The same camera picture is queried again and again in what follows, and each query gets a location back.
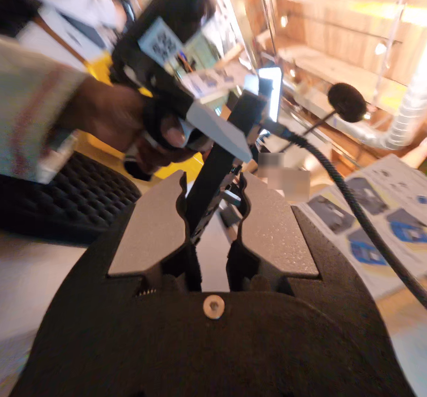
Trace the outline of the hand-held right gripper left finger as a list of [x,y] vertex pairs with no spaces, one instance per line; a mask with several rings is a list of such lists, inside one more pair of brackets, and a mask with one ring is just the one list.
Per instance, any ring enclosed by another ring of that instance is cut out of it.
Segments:
[[201,270],[190,241],[187,176],[178,170],[135,204],[108,270],[109,278],[140,277],[141,292],[162,287],[171,275],[185,291],[201,291]]

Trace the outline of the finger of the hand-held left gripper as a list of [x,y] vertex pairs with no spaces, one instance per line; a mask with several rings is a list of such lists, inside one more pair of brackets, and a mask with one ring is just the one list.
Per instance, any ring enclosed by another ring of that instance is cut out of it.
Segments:
[[238,160],[248,163],[252,159],[245,134],[199,101],[189,107],[186,122]]

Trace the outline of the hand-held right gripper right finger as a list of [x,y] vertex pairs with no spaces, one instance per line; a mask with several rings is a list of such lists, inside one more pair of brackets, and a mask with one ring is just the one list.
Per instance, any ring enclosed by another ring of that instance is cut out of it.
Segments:
[[291,205],[253,174],[242,173],[239,184],[243,213],[227,256],[230,291],[248,291],[255,276],[274,292],[292,292],[289,279],[319,279]]

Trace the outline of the black usb hub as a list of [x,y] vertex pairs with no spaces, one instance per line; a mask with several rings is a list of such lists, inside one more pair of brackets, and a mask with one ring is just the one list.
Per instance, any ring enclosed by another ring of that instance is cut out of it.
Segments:
[[249,148],[253,143],[251,139],[259,132],[259,124],[269,100],[264,95],[255,95],[248,90],[243,90],[228,117],[227,123],[238,130],[238,136],[243,137],[242,143],[246,155],[243,159],[229,153],[217,143],[213,145],[186,197],[186,220],[192,245],[199,243],[206,226],[220,204],[222,192],[232,183],[243,163],[248,163],[252,159]]

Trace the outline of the yellow plastic bin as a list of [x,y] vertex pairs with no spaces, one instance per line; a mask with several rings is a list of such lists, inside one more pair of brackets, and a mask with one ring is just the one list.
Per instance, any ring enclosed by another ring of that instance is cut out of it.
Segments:
[[[110,66],[112,65],[112,59],[109,53],[103,52],[91,61],[82,59],[81,65],[98,81],[110,86],[112,85],[110,80]],[[88,149],[89,147],[95,149],[95,159],[100,160],[104,165],[114,164],[114,168],[116,168],[117,171],[130,177],[130,175],[125,172],[122,165],[122,160],[124,159],[123,153],[110,147],[108,144],[101,142],[93,135],[81,132],[79,135],[79,151],[83,152],[82,149]],[[156,178],[165,179],[174,172],[183,170],[187,174],[187,181],[193,182],[198,176],[203,165],[203,156],[202,154],[197,153],[182,163],[171,163],[167,167],[157,170],[154,175]]]

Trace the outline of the person's left forearm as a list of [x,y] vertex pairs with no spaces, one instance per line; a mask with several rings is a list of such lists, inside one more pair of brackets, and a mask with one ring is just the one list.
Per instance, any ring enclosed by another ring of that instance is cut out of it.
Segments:
[[58,125],[63,108],[90,74],[0,42],[1,175],[49,183],[73,154],[76,127]]

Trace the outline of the person's left hand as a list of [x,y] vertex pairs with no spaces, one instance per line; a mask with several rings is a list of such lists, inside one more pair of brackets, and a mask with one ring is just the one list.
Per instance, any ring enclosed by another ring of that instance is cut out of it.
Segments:
[[166,112],[160,123],[163,138],[176,149],[156,147],[143,136],[145,118],[160,102],[123,85],[109,86],[89,76],[70,97],[56,122],[58,127],[89,133],[110,147],[126,153],[135,146],[135,167],[152,175],[171,163],[196,154],[181,148],[184,133],[178,119]]

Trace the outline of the instruction sheet board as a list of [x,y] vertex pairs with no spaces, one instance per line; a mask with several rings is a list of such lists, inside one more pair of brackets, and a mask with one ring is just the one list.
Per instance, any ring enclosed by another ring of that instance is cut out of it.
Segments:
[[240,62],[230,62],[220,67],[185,74],[181,83],[195,99],[206,104],[227,95],[238,86],[242,87],[245,77],[251,74]]
[[[426,176],[390,154],[345,181],[392,252],[416,278],[426,277]],[[347,258],[374,300],[403,288],[335,185],[296,207]]]

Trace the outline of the led light panel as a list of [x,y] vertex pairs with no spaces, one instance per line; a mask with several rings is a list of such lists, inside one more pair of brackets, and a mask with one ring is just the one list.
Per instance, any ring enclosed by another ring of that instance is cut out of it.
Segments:
[[273,122],[277,122],[282,91],[282,70],[280,67],[264,67],[258,69],[258,76],[259,92],[262,92],[262,83],[265,83],[267,86],[266,94],[264,96],[269,99],[269,117]]

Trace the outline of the black mesh wrist rest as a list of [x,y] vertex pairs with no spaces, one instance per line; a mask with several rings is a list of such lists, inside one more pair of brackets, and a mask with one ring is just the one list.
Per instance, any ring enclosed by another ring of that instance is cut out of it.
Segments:
[[88,246],[141,195],[119,172],[76,152],[48,184],[1,175],[0,228]]

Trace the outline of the black round-top stand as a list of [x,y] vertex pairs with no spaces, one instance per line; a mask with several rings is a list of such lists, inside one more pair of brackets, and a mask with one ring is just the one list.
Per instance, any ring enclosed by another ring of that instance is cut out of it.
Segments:
[[307,128],[302,133],[302,137],[313,133],[315,129],[326,123],[334,115],[338,115],[344,122],[357,123],[364,118],[367,112],[365,99],[356,88],[349,84],[337,83],[332,85],[327,97],[328,103],[332,106],[333,110]]

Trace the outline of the silver ventilation duct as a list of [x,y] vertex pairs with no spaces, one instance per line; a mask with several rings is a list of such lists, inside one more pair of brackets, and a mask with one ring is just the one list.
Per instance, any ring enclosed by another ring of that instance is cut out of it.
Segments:
[[329,123],[335,129],[375,149],[400,150],[410,145],[425,119],[427,108],[427,66],[419,63],[403,100],[387,131],[362,123],[347,123],[341,118]]

